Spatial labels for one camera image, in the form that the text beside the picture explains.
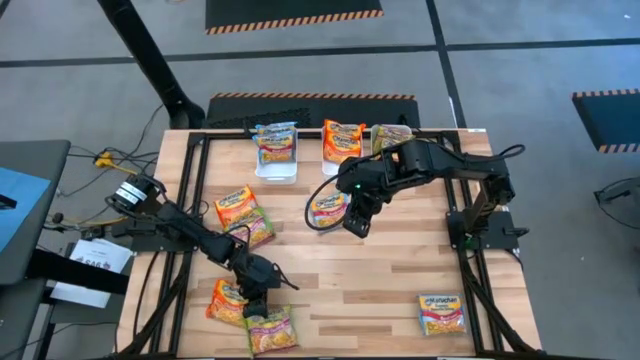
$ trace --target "black stand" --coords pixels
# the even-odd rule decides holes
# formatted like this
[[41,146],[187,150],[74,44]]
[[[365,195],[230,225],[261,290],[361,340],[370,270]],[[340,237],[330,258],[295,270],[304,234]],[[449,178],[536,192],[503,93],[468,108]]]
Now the black stand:
[[169,112],[172,129],[200,129],[204,110],[189,100],[130,0],[98,0]]
[[18,205],[17,201],[9,197],[0,195],[0,210],[15,209],[17,205]]

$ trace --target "gray floor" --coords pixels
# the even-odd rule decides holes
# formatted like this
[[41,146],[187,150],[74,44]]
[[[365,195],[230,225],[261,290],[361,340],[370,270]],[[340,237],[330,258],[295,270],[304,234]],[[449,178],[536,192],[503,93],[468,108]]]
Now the gray floor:
[[[423,0],[382,2],[381,19],[215,37],[204,35],[203,0],[135,4],[166,54],[434,43]],[[610,0],[605,7],[596,0],[436,3],[445,39],[453,44],[640,36],[640,6],[633,0]],[[0,61],[127,55],[93,1],[13,0],[0,19]],[[640,256],[634,246],[640,239],[606,218],[592,192],[637,175],[640,158],[597,153],[569,95],[638,87],[640,46],[455,52],[450,57],[468,126],[487,128],[495,150],[519,142],[528,147],[509,161],[517,192],[510,207],[517,224],[531,228],[521,242],[522,258],[545,349],[636,359]],[[417,96],[423,126],[454,126],[435,52],[171,67],[205,108],[218,91],[407,93]],[[0,141],[65,138],[96,151],[132,149],[158,104],[136,65],[0,69]],[[166,128],[161,112],[142,150],[157,150]],[[70,158],[61,188],[71,191],[98,173],[88,160]],[[110,172],[78,195],[56,199],[54,210],[92,215],[123,177]],[[625,205],[612,211],[637,219],[635,207]],[[76,238],[46,233],[41,244],[58,250]],[[72,328],[56,335],[49,357],[102,356],[112,345],[111,325]]]

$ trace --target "orange noodle package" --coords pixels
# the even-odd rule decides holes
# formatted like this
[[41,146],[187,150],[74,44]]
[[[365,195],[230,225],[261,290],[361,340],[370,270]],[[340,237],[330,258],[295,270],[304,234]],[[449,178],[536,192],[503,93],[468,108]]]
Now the orange noodle package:
[[341,164],[350,156],[362,154],[362,131],[365,124],[341,125],[333,120],[324,121],[322,154],[326,161]]
[[242,310],[246,304],[247,300],[238,294],[237,288],[226,280],[218,279],[213,288],[211,305],[207,307],[205,314],[209,319],[244,327]]
[[228,230],[229,225],[234,223],[236,219],[257,208],[258,202],[247,185],[233,194],[216,201],[215,205],[220,224],[225,230]]
[[325,119],[324,120],[324,130],[326,133],[333,133],[340,136],[350,137],[354,139],[360,139],[362,137],[362,132],[364,131],[366,124],[360,125],[342,125],[337,121]]

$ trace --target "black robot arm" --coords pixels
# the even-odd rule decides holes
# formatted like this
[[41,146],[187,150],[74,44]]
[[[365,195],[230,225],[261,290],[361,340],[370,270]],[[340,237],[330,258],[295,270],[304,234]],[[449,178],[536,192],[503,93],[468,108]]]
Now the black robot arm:
[[524,150],[522,145],[497,156],[457,154],[429,141],[410,140],[383,149],[378,159],[349,158],[339,169],[336,188],[351,195],[343,226],[364,238],[371,218],[400,190],[428,184],[437,178],[479,180],[481,191],[473,206],[464,210],[465,230],[481,232],[497,205],[514,197],[504,159]]
[[[248,244],[229,231],[219,233],[205,228],[201,219],[180,209],[165,192],[159,181],[143,174],[132,175],[105,201],[120,214],[151,224],[160,236],[197,246],[210,261],[233,271],[240,295],[248,300],[245,317],[267,317],[268,289],[286,284],[298,290],[277,264],[250,253]],[[247,228],[250,236],[247,225],[239,227]]]

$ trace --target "wooden tabletop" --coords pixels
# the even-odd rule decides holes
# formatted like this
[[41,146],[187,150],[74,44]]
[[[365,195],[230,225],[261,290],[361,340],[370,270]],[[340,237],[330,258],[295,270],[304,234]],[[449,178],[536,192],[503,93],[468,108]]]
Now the wooden tabletop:
[[[214,130],[212,132],[231,132]],[[489,155],[484,130],[459,130],[462,150]],[[180,183],[188,131],[165,132],[155,177],[175,200]],[[370,151],[365,140],[365,154]],[[205,225],[220,229],[213,202],[245,184],[255,192],[274,223],[276,238],[255,250],[277,262],[287,277],[300,286],[270,290],[269,302],[293,305],[293,324],[300,346],[263,356],[437,356],[472,355],[469,334],[425,337],[418,322],[416,295],[462,294],[462,280],[455,253],[449,247],[444,214],[448,210],[444,182],[398,193],[372,221],[371,232],[360,239],[344,229],[319,235],[306,227],[305,203],[322,183],[320,140],[300,140],[298,178],[294,185],[266,186],[254,171],[256,148],[250,140],[214,140],[207,165],[203,200],[211,204]],[[195,179],[194,161],[191,179]],[[190,196],[193,182],[190,184]],[[473,195],[477,184],[471,184]],[[459,206],[463,204],[455,184]],[[540,347],[529,296],[520,265],[502,250],[485,252],[498,308],[522,338]],[[118,343],[131,342],[133,317],[151,254],[134,261],[120,325]],[[175,269],[179,268],[180,256]],[[164,254],[151,272],[144,294],[139,328],[155,309]],[[193,258],[178,357],[247,357],[248,340],[243,329],[207,319],[213,284],[232,274],[209,262],[198,252]],[[491,347],[486,315],[478,303],[486,348]],[[173,307],[163,327],[161,350],[169,343]]]

